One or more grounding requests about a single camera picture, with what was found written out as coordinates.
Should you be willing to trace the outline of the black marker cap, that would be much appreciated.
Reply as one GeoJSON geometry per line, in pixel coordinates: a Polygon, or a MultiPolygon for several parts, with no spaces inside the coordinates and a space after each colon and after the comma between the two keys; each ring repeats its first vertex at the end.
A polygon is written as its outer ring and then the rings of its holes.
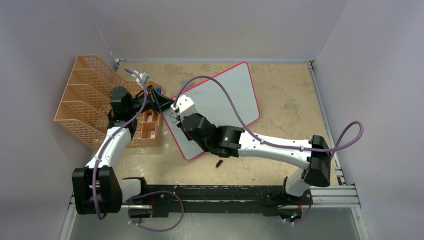
{"type": "Polygon", "coordinates": [[[216,167],[216,168],[218,168],[218,167],[219,167],[222,163],[223,163],[223,160],[222,160],[222,159],[220,159],[220,160],[216,163],[215,167],[216,167]]]}

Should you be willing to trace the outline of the red-framed whiteboard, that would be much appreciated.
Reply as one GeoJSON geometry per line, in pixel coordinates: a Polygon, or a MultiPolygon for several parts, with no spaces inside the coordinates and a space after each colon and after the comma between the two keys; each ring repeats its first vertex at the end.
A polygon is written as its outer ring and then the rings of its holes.
{"type": "MultiPolygon", "coordinates": [[[[255,88],[247,62],[240,62],[215,75],[214,78],[225,88],[245,124],[249,125],[260,118],[255,88]]],[[[205,79],[183,91],[182,94],[193,100],[197,111],[210,123],[216,126],[243,126],[237,119],[224,91],[215,82],[205,79]]],[[[177,127],[177,115],[172,109],[164,111],[162,115],[185,160],[190,161],[204,153],[194,141],[187,140],[182,130],[177,127]]]]}

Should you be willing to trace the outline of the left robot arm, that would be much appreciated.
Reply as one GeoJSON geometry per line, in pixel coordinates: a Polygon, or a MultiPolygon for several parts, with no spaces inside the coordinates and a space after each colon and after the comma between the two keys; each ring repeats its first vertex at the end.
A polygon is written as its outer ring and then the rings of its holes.
{"type": "Polygon", "coordinates": [[[111,110],[106,137],[85,167],[76,168],[71,175],[77,213],[96,214],[100,219],[119,212],[122,204],[130,199],[138,205],[148,201],[149,191],[143,177],[118,181],[114,168],[135,136],[137,117],[149,110],[161,114],[175,102],[151,85],[136,96],[123,86],[114,87],[108,95],[111,110]]]}

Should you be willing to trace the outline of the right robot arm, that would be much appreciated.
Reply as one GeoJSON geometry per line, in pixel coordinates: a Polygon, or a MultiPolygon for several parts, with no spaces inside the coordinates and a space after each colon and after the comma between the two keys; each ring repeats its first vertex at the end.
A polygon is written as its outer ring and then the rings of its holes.
{"type": "Polygon", "coordinates": [[[283,139],[250,133],[237,126],[216,126],[197,112],[184,117],[179,112],[174,115],[175,125],[187,140],[204,152],[220,158],[258,157],[296,166],[280,191],[282,200],[288,204],[298,200],[311,186],[323,188],[331,184],[329,147],[320,135],[305,140],[283,139]]]}

